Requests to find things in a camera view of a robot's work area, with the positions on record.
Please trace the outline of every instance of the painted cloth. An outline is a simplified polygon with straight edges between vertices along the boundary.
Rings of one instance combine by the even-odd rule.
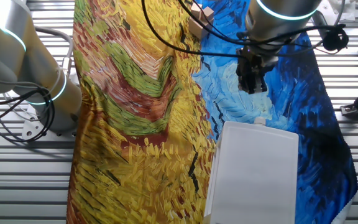
[[[215,11],[215,26],[235,37],[245,30],[247,2],[203,4]],[[351,153],[313,52],[281,58],[266,74],[268,92],[248,95],[238,90],[236,59],[166,47],[148,28],[140,0],[75,3],[83,104],[67,223],[202,223],[223,123],[258,116],[300,136],[296,223],[331,223],[354,196]],[[176,1],[146,5],[156,30],[176,46],[229,54],[239,48],[212,35],[198,41]],[[310,41],[301,35],[297,43]]]

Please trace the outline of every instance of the table surface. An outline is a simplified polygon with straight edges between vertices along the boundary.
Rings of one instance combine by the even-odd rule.
[[[28,0],[27,5],[36,26],[72,35],[74,0]],[[315,53],[342,133],[350,145],[358,178],[358,122],[342,117],[339,110],[341,105],[350,104],[358,97],[358,18],[346,24],[350,37],[348,49],[337,55]],[[39,35],[61,63],[68,44],[51,35]],[[309,35],[312,44],[320,40],[318,31]],[[14,133],[21,134],[24,122],[20,117],[10,113],[4,120]],[[0,224],[65,223],[73,145],[73,142],[47,142],[29,149],[0,137]],[[358,193],[345,224],[358,224]]]

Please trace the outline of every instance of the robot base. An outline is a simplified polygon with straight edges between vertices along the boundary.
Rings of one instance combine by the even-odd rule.
[[[29,106],[27,112],[35,114],[35,109]],[[22,138],[30,139],[38,134],[44,125],[40,121],[24,121]],[[59,142],[73,142],[75,141],[76,129],[70,131],[55,133],[53,131],[47,131],[46,135],[42,136],[38,141],[59,141]]]

